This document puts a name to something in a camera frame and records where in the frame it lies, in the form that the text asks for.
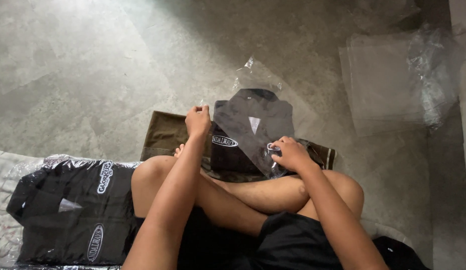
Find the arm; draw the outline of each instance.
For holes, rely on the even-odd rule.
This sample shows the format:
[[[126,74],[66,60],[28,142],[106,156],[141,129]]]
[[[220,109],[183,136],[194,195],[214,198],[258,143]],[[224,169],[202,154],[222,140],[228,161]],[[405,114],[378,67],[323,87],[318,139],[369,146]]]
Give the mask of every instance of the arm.
[[[206,133],[211,125],[208,106],[193,107],[185,122],[190,137],[158,190],[123,270],[176,269],[183,230],[194,205]]]
[[[300,176],[315,206],[321,227],[345,270],[388,270],[380,253],[332,184],[303,146],[283,137],[273,145],[282,157],[273,159]]]

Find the plastic bag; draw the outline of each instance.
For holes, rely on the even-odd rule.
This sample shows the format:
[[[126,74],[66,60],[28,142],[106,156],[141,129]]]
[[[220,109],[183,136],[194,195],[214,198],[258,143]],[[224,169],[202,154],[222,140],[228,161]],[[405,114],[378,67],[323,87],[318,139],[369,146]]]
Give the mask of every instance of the plastic bag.
[[[466,31],[353,35],[340,48],[343,81],[359,136],[436,129],[457,101]]]
[[[121,265],[137,231],[130,182],[138,164],[53,155],[3,174],[9,193],[0,205],[0,267]],[[4,230],[10,227],[19,229],[14,239]]]
[[[241,173],[261,172],[268,178],[288,171],[271,155],[271,143],[313,129],[315,113],[280,77],[251,57],[236,71],[232,97],[215,102],[211,167]]]

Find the concrete floor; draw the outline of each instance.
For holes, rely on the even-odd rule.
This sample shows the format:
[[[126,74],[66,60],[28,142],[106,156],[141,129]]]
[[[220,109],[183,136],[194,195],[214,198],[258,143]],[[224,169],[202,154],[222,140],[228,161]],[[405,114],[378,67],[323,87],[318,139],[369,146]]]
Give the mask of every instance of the concrete floor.
[[[426,132],[353,127],[338,46],[369,20],[341,0],[0,0],[0,150],[137,161],[153,110],[230,95],[254,54],[310,106],[304,137],[338,150],[363,217],[432,267]]]

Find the embroidered logo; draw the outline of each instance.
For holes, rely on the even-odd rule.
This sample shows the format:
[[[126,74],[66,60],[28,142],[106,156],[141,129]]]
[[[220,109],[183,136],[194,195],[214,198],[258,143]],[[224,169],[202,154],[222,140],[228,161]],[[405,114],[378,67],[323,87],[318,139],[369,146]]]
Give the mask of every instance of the embroidered logo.
[[[214,135],[211,138],[211,142],[226,147],[235,147],[238,146],[238,143],[235,140],[232,140],[228,137]]]
[[[103,224],[96,224],[96,228],[93,231],[93,235],[91,236],[91,240],[89,241],[88,246],[88,260],[90,262],[95,261],[98,257],[99,250],[101,249],[101,243],[103,242],[103,233]]]
[[[113,175],[113,163],[108,161],[103,163],[101,172],[99,173],[98,194],[103,194],[110,183],[110,178]]]

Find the hand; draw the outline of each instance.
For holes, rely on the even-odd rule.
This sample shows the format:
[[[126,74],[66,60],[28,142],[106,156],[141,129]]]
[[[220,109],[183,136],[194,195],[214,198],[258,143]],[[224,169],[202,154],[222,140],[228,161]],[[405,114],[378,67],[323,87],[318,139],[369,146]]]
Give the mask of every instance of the hand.
[[[190,137],[206,136],[211,126],[209,118],[209,106],[194,106],[186,114],[186,129]]]
[[[298,172],[298,169],[302,166],[309,166],[312,162],[310,155],[305,150],[302,144],[296,142],[294,138],[283,136],[278,141],[272,143],[271,147],[279,147],[282,151],[282,156],[272,155],[272,159],[294,172]]]

